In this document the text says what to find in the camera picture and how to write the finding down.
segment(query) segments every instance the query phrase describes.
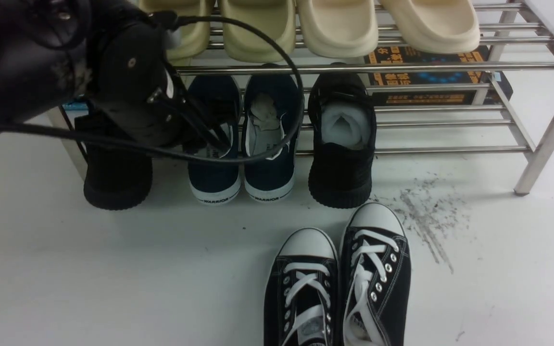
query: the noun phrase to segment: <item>white shoelace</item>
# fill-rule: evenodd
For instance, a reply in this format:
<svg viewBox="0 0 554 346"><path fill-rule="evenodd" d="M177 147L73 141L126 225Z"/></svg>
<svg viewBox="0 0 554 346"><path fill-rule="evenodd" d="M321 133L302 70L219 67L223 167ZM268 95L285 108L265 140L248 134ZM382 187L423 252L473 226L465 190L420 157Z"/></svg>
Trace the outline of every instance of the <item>white shoelace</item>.
<svg viewBox="0 0 554 346"><path fill-rule="evenodd" d="M286 265L283 272L284 274L296 270L295 276L296 276L296 282L292 285L292 287L286 289L286 309L287 311L290 311L288 308L290 308L290 304L292 304L292 299L298 292L303 289L306 285L313 287L316 289L319 294L324 298L326 307L330 308L330 295L328 292L326 292L325 287L317 280L317 274L303 274L302 272L299 272L298 270L313 270L315 272L322 272L326 276L330 276L330 273L328 271L328 268L326 268L325 265L321 265L319 263L290 263ZM317 317L323 317L324 316L324 309L321 304L315 305L313 307L310 307L309 309L306 309L306 311L303 311L302 313L299 313L297 317L294 320L294 324L290 327L289 323L286 323L286 330L290 329L290 332L288 333L288 336L286 336L286 339L283 341L283 345L288 343L288 340L290 340L290 337L294 334L297 329L299 329L303 324L308 322L309 320Z"/></svg>
<svg viewBox="0 0 554 346"><path fill-rule="evenodd" d="M350 287L348 297L352 295L352 290L354 290L356 305L347 317L345 317L345 321L343 323L343 336L352 346L383 346L385 344L384 339L376 327L371 311L369 311L367 301L367 288L369 287L369 282L371 282L371 279L373 278L373 273L365 270L365 268L359 263L358 257L367 255L367 257L371 259L372 263L376 266L376 269L380 275L380 281L385 283L388 281L386 269L378 254L386 252L388 246L393 248L394 252L399 252L399 248L393 239L376 234L376 232L360 230L354 235L354 240L358 239L360 236L368 236L369 238L379 240L387 245L372 246L367 241L363 240L363 245L352 254L352 267L356 265L356 269L354 270L354 284ZM353 324L357 324L356 321L354 321L355 313L360 314L364 327L356 328L356 331L353 328Z"/></svg>

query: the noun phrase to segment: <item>slipper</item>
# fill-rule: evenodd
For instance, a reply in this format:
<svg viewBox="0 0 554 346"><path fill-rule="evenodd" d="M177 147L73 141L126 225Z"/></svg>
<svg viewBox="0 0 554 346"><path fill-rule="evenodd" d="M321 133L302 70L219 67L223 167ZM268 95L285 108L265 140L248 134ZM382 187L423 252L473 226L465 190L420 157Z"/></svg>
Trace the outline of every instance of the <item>slipper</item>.
<svg viewBox="0 0 554 346"><path fill-rule="evenodd" d="M211 15L215 0L140 0L138 7L145 12L175 11L178 15ZM181 28L181 44L166 52L168 60L193 57L209 45L210 23L196 23Z"/></svg>
<svg viewBox="0 0 554 346"><path fill-rule="evenodd" d="M294 50L296 13L294 0L218 0L223 17L245 22L273 39L286 53ZM242 62L278 62L281 55L246 29L224 24L224 48Z"/></svg>
<svg viewBox="0 0 554 346"><path fill-rule="evenodd" d="M429 53L468 53L480 44L470 0L382 0L403 39Z"/></svg>
<svg viewBox="0 0 554 346"><path fill-rule="evenodd" d="M305 45L317 55L354 58L378 47L374 0L297 0Z"/></svg>

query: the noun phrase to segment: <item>shoe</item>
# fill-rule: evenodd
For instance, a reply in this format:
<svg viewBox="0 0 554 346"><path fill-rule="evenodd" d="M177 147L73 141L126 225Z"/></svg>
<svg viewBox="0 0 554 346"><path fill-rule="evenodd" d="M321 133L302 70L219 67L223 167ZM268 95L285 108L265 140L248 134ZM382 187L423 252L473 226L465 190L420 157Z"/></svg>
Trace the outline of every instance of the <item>shoe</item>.
<svg viewBox="0 0 554 346"><path fill-rule="evenodd" d="M340 258L345 346L402 346L412 269L399 219L382 204L360 206L343 233Z"/></svg>
<svg viewBox="0 0 554 346"><path fill-rule="evenodd" d="M252 76L245 92L245 121L242 151L246 156L261 154L285 137L296 122L297 88L286 74ZM296 136L275 156L245 164L245 190L259 202L287 197L294 187Z"/></svg>
<svg viewBox="0 0 554 346"><path fill-rule="evenodd" d="M378 47L373 0L297 0L305 45L329 58L362 57Z"/></svg>
<svg viewBox="0 0 554 346"><path fill-rule="evenodd" d="M229 118L222 129L230 140L229 150L220 152L211 146L200 149L196 155L213 158L237 158L240 90L231 76L197 76L189 86L189 95L198 107L213 114ZM190 162L187 165L189 186L196 199L211 206L230 202L240 190L237 166L211 166Z"/></svg>
<svg viewBox="0 0 554 346"><path fill-rule="evenodd" d="M75 129L112 138L132 140L103 112L75 118ZM127 150L87 144L87 175L83 193L102 210L127 210L142 203L151 191L152 160Z"/></svg>
<svg viewBox="0 0 554 346"><path fill-rule="evenodd" d="M215 0L139 0L138 7L145 12L175 11L179 16L203 17L211 15ZM209 22L186 25L180 30L180 46L166 51L168 61L194 57L209 45Z"/></svg>
<svg viewBox="0 0 554 346"><path fill-rule="evenodd" d="M309 191L332 208L354 208L371 194L376 114L355 73L321 74L309 96L314 163Z"/></svg>
<svg viewBox="0 0 554 346"><path fill-rule="evenodd" d="M403 39L429 53L469 53L480 44L478 16L470 0L382 0Z"/></svg>
<svg viewBox="0 0 554 346"><path fill-rule="evenodd" d="M333 346L337 252L321 230L292 234L273 262L264 294L264 346Z"/></svg>
<svg viewBox="0 0 554 346"><path fill-rule="evenodd" d="M237 19L259 29L287 54L296 42L294 0L218 0L222 17ZM268 43L246 29L224 24L224 49L242 62L279 62L283 57Z"/></svg>

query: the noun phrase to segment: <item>sneaker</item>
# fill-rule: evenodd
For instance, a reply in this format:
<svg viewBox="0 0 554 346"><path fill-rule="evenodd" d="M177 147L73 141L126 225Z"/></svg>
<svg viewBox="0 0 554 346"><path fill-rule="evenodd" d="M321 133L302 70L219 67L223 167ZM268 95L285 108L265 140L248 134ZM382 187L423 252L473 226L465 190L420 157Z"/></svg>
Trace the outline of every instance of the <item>sneaker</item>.
<svg viewBox="0 0 554 346"><path fill-rule="evenodd" d="M332 208L354 208L371 194L376 114L355 73L321 74L312 88L308 112L314 125L314 163L309 191Z"/></svg>
<svg viewBox="0 0 554 346"><path fill-rule="evenodd" d="M343 343L402 346L411 262L399 219L379 203L357 208L341 240Z"/></svg>
<svg viewBox="0 0 554 346"><path fill-rule="evenodd" d="M252 76L245 92L242 130L244 155L261 154L275 147L296 122L297 88L286 74ZM287 197L294 187L296 136L275 156L245 164L245 190L259 202Z"/></svg>
<svg viewBox="0 0 554 346"><path fill-rule="evenodd" d="M213 158L236 158L238 156L238 119L240 116L240 90L231 76L197 76L189 86L189 94L198 107L214 116L229 118L222 124L230 147L226 152L207 145L196 155ZM196 199L211 206L230 202L240 190L240 175L237 166L212 166L190 163L189 186Z"/></svg>
<svg viewBox="0 0 554 346"><path fill-rule="evenodd" d="M264 346L332 346L337 252L321 230L292 234L273 262L264 294Z"/></svg>
<svg viewBox="0 0 554 346"><path fill-rule="evenodd" d="M75 118L79 132L132 140L101 111ZM87 144L87 175L83 193L87 202L102 210L127 210L142 203L151 190L150 157L122 149Z"/></svg>

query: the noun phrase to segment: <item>white toe cap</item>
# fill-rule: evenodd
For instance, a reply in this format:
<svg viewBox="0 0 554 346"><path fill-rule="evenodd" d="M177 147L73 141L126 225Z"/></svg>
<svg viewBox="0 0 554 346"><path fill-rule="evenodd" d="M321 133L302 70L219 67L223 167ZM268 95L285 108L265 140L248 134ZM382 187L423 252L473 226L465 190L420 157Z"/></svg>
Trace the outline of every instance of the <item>white toe cap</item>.
<svg viewBox="0 0 554 346"><path fill-rule="evenodd" d="M394 234L404 235L401 222L393 211L383 204L370 202L354 211L350 225L353 227L377 227Z"/></svg>
<svg viewBox="0 0 554 346"><path fill-rule="evenodd" d="M332 240L317 228L302 228L288 238L279 256L315 256L336 259Z"/></svg>

